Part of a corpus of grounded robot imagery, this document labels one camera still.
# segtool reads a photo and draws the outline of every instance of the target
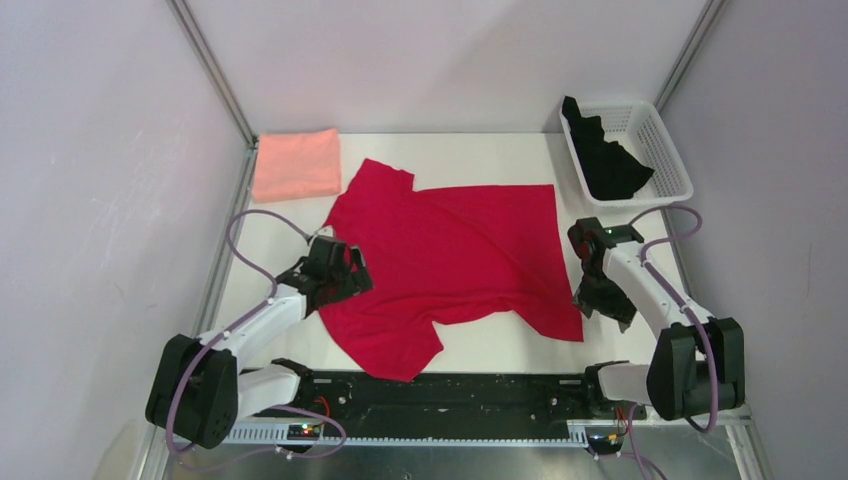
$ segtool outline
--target laundry basket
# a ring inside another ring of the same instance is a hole
[[[578,103],[584,117],[600,116],[604,139],[617,141],[642,165],[654,169],[651,179],[633,198],[627,200],[598,200],[589,192],[580,159],[571,139],[568,120],[560,111],[559,118],[577,169],[580,186],[590,204],[608,208],[647,208],[681,202],[692,197],[692,182],[680,160],[680,154],[663,125],[657,109],[648,102],[583,102]]]

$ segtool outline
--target red t-shirt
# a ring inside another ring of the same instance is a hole
[[[413,175],[366,159],[326,225],[362,249],[374,289],[321,309],[374,377],[411,381],[442,343],[433,322],[514,310],[540,334],[582,341],[552,185],[414,192]]]

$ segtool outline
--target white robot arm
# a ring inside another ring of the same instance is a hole
[[[734,319],[716,319],[678,293],[650,251],[644,251],[644,239],[632,225],[603,227],[597,218],[585,218],[569,229],[568,236],[583,269],[575,305],[587,317],[597,310],[623,328],[638,311],[657,338],[650,365],[610,362],[587,369],[587,378],[597,379],[599,401],[652,405],[666,420],[709,412],[713,397],[709,368],[696,357],[696,351],[705,353],[704,342],[691,325],[693,319],[704,319],[709,320],[701,326],[717,371],[718,409],[742,405],[744,339]]]
[[[179,398],[174,432],[204,447],[223,441],[233,424],[274,405],[294,400],[298,372],[272,363],[244,372],[245,364],[283,330],[314,310],[373,288],[357,247],[316,236],[309,255],[280,274],[276,294],[268,304],[233,331],[210,330],[198,338],[177,335],[166,345],[145,409],[151,423],[165,427],[177,385],[189,363],[213,339]]]

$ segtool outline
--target wire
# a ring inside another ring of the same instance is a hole
[[[237,463],[237,462],[244,460],[245,458],[252,457],[252,456],[258,455],[260,453],[271,453],[271,452],[284,453],[284,454],[286,454],[286,457],[291,456],[291,457],[296,457],[296,458],[323,458],[323,457],[326,457],[328,455],[332,455],[332,454],[336,453],[347,442],[347,432],[345,432],[344,428],[337,421],[333,420],[330,417],[327,417],[325,415],[321,415],[320,413],[310,412],[309,410],[303,410],[301,408],[290,407],[288,405],[275,405],[275,406],[270,407],[270,408],[273,409],[273,410],[282,410],[282,411],[286,411],[286,412],[290,412],[290,413],[297,413],[299,415],[311,417],[311,418],[314,418],[316,420],[321,420],[324,423],[329,423],[330,425],[336,427],[336,429],[339,431],[339,434],[341,436],[341,441],[339,443],[333,445],[333,448],[327,450],[326,452],[321,452],[321,453],[298,453],[298,452],[293,452],[291,450],[287,450],[287,449],[285,449],[281,446],[275,445],[275,446],[267,446],[267,447],[261,447],[261,448],[255,449],[255,450],[251,450],[251,451],[243,453],[243,454],[241,454],[237,457],[231,458],[231,459],[227,460],[226,462],[222,462],[222,463],[219,463],[218,465],[213,465],[211,467],[194,467],[194,466],[191,466],[191,465],[186,465],[182,461],[178,462],[178,465],[180,467],[182,467],[183,469],[189,471],[189,472],[208,473],[208,472],[214,472],[216,470],[220,470],[222,468],[228,467],[228,466],[230,466],[234,463]]]
[[[639,453],[638,447],[636,446],[636,436],[632,432],[632,430],[633,430],[632,427],[633,427],[633,414],[636,412],[637,407],[638,407],[638,405],[635,404],[635,403],[633,404],[633,406],[630,407],[630,414],[627,416],[627,419],[626,419],[627,420],[627,431],[630,432],[630,446],[633,448],[632,452],[623,452],[623,453],[620,453],[620,454],[608,453],[608,454],[601,455],[601,454],[595,452],[595,450],[592,448],[591,445],[586,447],[586,450],[593,457],[595,457],[596,460],[600,460],[602,458],[603,459],[618,458],[619,455],[621,457],[624,457],[624,458],[636,460],[636,463],[639,465],[639,471],[642,473],[642,478],[644,480],[653,480],[653,478],[654,478],[654,476],[648,471],[647,468],[650,468],[651,470],[656,472],[660,476],[660,478],[662,478],[663,480],[668,480],[668,477],[665,475],[665,473],[663,473],[662,470],[660,470],[660,467],[658,467],[657,464],[650,461],[649,459],[643,457]]]
[[[327,416],[327,417],[330,416],[330,403],[327,402],[326,398],[324,398],[323,396],[318,397],[315,400],[313,400],[313,403],[323,404],[324,405],[324,415]]]
[[[234,230],[234,227],[238,224],[239,220],[246,217],[247,215],[252,215],[252,214],[267,215],[267,216],[274,217],[274,218],[282,221],[283,223],[285,223],[286,225],[291,227],[295,232],[297,232],[298,235],[303,237],[303,239],[306,240],[307,244],[309,243],[309,241],[312,238],[308,233],[303,231],[303,229],[301,229],[300,227],[295,225],[289,219],[285,218],[284,216],[282,216],[278,213],[274,213],[274,212],[271,212],[271,211],[268,211],[268,210],[249,209],[249,210],[245,210],[243,212],[240,212],[240,213],[234,215],[233,218],[230,219],[230,223],[227,224],[227,235],[225,237],[227,245],[230,247],[230,250],[233,252],[233,255],[236,258],[238,258],[245,265],[252,268],[253,270],[256,270],[257,272],[262,274],[262,276],[264,276],[265,278],[268,279],[268,281],[271,284],[271,291],[268,294],[268,296],[266,297],[266,299],[259,302],[255,307],[248,310],[244,315],[239,317],[236,321],[231,323],[227,328],[225,328],[220,333],[215,335],[206,345],[204,345],[203,348],[201,348],[200,351],[197,353],[197,355],[195,355],[194,358],[191,359],[191,362],[189,362],[188,366],[185,369],[185,372],[183,372],[183,375],[180,378],[180,381],[177,383],[177,388],[174,391],[174,397],[171,400],[171,406],[168,409],[168,417],[165,421],[165,443],[168,446],[168,450],[175,457],[179,457],[180,455],[184,454],[185,452],[190,450],[195,445],[194,443],[189,443],[185,447],[179,448],[179,447],[177,447],[176,443],[174,442],[174,423],[176,422],[176,418],[177,418],[177,409],[179,407],[180,400],[182,399],[182,396],[185,393],[186,386],[188,385],[188,382],[189,382],[189,379],[191,378],[192,373],[194,373],[194,371],[197,369],[198,364],[200,364],[203,357],[207,353],[209,353],[209,351],[212,349],[212,347],[215,346],[215,344],[217,344],[218,342],[220,342],[224,338],[225,332],[226,333],[232,333],[235,330],[237,330],[238,328],[240,328],[248,320],[250,320],[251,317],[253,317],[257,313],[259,313],[262,309],[264,309],[268,305],[268,303],[267,303],[268,299],[272,299],[277,295],[277,281],[274,278],[274,276],[271,275],[271,273],[268,272],[267,270],[265,270],[264,268],[260,267],[256,263],[250,261],[241,252],[239,252],[238,248],[235,245],[235,240],[233,239],[233,230]],[[347,441],[347,432],[345,432],[345,430],[341,426],[341,424],[339,424],[335,420],[329,418],[328,416],[313,413],[313,412],[310,412],[308,410],[303,410],[303,409],[299,409],[299,408],[295,408],[295,407],[289,407],[287,405],[275,405],[275,406],[272,406],[270,408],[275,409],[275,410],[283,410],[283,411],[287,411],[287,412],[291,412],[291,413],[297,413],[297,414],[300,414],[300,415],[305,415],[305,416],[308,416],[308,417],[316,418],[316,419],[322,420],[324,422],[328,422],[339,430],[339,434],[341,436],[341,441],[336,446],[334,446],[332,449],[330,449],[326,452],[323,452],[321,454],[307,455],[307,454],[302,454],[302,453],[290,452],[288,450],[282,449],[282,447],[264,447],[264,448],[259,448],[259,449],[247,452],[243,455],[235,457],[235,458],[233,458],[233,459],[231,459],[227,462],[224,462],[221,465],[217,465],[215,467],[207,467],[207,468],[204,468],[204,469],[201,469],[201,470],[196,470],[195,467],[186,466],[182,462],[180,462],[180,465],[183,468],[186,468],[187,470],[191,470],[191,471],[198,471],[198,472],[199,471],[212,471],[212,470],[217,470],[218,468],[222,468],[226,465],[230,465],[232,463],[238,462],[240,460],[243,460],[243,459],[248,458],[248,457],[252,457],[253,455],[257,455],[257,454],[260,454],[260,453],[283,452],[283,451],[285,451],[287,453],[287,455],[293,456],[293,457],[321,458],[321,457],[326,457],[327,455],[335,453]]]
[[[687,416],[686,421],[689,422],[689,425],[692,426],[695,430],[701,433],[709,433],[711,432],[718,421],[718,372],[716,369],[715,356],[713,355],[712,345],[710,344],[709,335],[707,335],[707,331],[704,329],[704,326],[701,324],[701,321],[698,319],[698,316],[695,315],[695,312],[692,311],[692,308],[686,303],[686,300],[677,292],[677,289],[671,285],[671,283],[660,274],[659,270],[656,269],[650,262],[646,261],[648,250],[657,245],[673,242],[677,240],[685,240],[695,235],[698,230],[701,229],[701,226],[704,224],[704,219],[701,217],[701,214],[698,213],[697,210],[691,207],[687,207],[684,205],[661,205],[658,207],[653,207],[645,210],[633,217],[630,220],[629,225],[633,225],[637,220],[644,217],[645,215],[656,212],[659,210],[682,210],[684,212],[689,212],[695,216],[695,226],[692,227],[688,232],[681,235],[670,235],[665,238],[660,238],[658,240],[653,240],[645,244],[642,247],[642,250],[639,251],[639,260],[642,262],[642,265],[645,267],[645,270],[654,277],[657,283],[665,290],[669,296],[674,300],[674,303],[680,308],[680,311],[686,316],[686,318],[695,326],[695,330],[698,332],[698,337],[701,339],[701,344],[704,347],[704,355],[707,357],[707,371],[710,376],[710,417],[707,421],[706,426],[701,426],[695,423],[695,420],[692,417]]]

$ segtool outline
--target metal frame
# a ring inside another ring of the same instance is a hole
[[[218,96],[221,97],[221,101],[224,103],[224,108],[227,109],[227,112],[230,114],[230,118],[232,118],[233,122],[236,124],[236,128],[244,139],[244,142],[248,146],[253,147],[256,144],[256,132],[250,128],[247,117],[245,117],[244,111],[242,111],[241,106],[233,93],[233,89],[227,81],[227,77],[221,70],[218,60],[215,59],[215,55],[212,53],[212,49],[209,47],[209,43],[206,41],[203,31],[197,24],[197,20],[194,18],[194,13],[192,13],[191,7],[188,6],[187,0],[166,1],[171,7],[171,11],[174,13],[174,17],[177,19],[177,22],[180,24],[180,28],[182,28],[185,33],[186,39],[191,45],[192,50],[194,50],[194,53],[197,55],[197,59],[200,60],[203,70],[206,71],[207,75],[209,75],[209,80],[212,82],[212,86],[215,88],[215,91],[218,92]]]
[[[198,57],[204,71],[209,76],[209,80],[218,93],[221,101],[229,113],[233,123],[235,124],[239,134],[248,145],[248,154],[244,164],[244,168],[239,177],[238,185],[233,196],[233,202],[230,206],[230,216],[243,210],[249,203],[249,192],[253,180],[253,169],[256,162],[256,133],[250,127],[241,106],[229,82],[221,70],[218,61],[215,59],[212,50],[206,41],[187,0],[166,0],[171,7],[172,12],[183,29],[186,39],[192,47],[192,50]],[[695,55],[701,48],[705,38],[715,26],[719,15],[724,10],[728,0],[708,0],[707,4],[701,12],[697,23],[695,24],[689,38],[686,41],[683,49],[680,52],[677,60],[671,71],[669,72],[662,89],[660,90],[654,104],[657,110],[662,112],[671,96],[677,90],[680,82],[691,66]],[[673,231],[669,218],[663,212],[666,228]],[[239,226],[236,231],[236,238],[241,233]],[[197,321],[195,323],[194,332],[199,334],[202,331],[212,327],[215,316],[220,305],[221,293],[226,283],[227,276],[232,264],[232,253],[227,248],[223,232],[221,240],[216,251],[215,261],[210,271],[209,280],[207,281],[204,302],[201,305]],[[689,282],[687,281],[686,269],[682,259],[679,256],[677,248],[672,243],[675,259],[677,260],[678,268],[681,270],[681,276],[684,282],[684,288],[688,291]],[[614,426],[613,421],[587,420],[573,422],[575,426],[585,427],[610,427]],[[656,418],[649,417],[644,421],[634,422],[636,425],[654,425],[658,426],[661,423]],[[719,424],[724,425],[727,429],[727,434],[733,446],[734,455],[736,457],[739,472],[743,480],[765,480],[773,478],[766,461],[766,456],[763,452],[762,445],[759,441],[756,427],[753,419],[750,416],[750,410],[747,407],[734,410],[732,412],[722,412],[719,418]],[[136,459],[134,474],[131,478],[134,480],[160,480],[164,478],[166,468],[168,466],[169,455],[164,442],[164,432],[162,429],[154,426],[149,426],[144,437],[142,450]]]
[[[660,93],[657,94],[657,98],[654,100],[654,106],[657,107],[658,112],[662,113],[671,96],[677,91],[681,80],[683,80],[684,75],[686,75],[686,72],[692,65],[695,55],[701,49],[701,45],[703,45],[704,40],[718,22],[719,15],[721,15],[728,3],[729,0],[707,0],[707,4],[701,10],[698,21],[695,22],[692,32],[689,33],[689,38],[686,39],[683,49],[677,56],[677,60],[674,62],[674,66],[671,68],[668,77],[666,77]]]

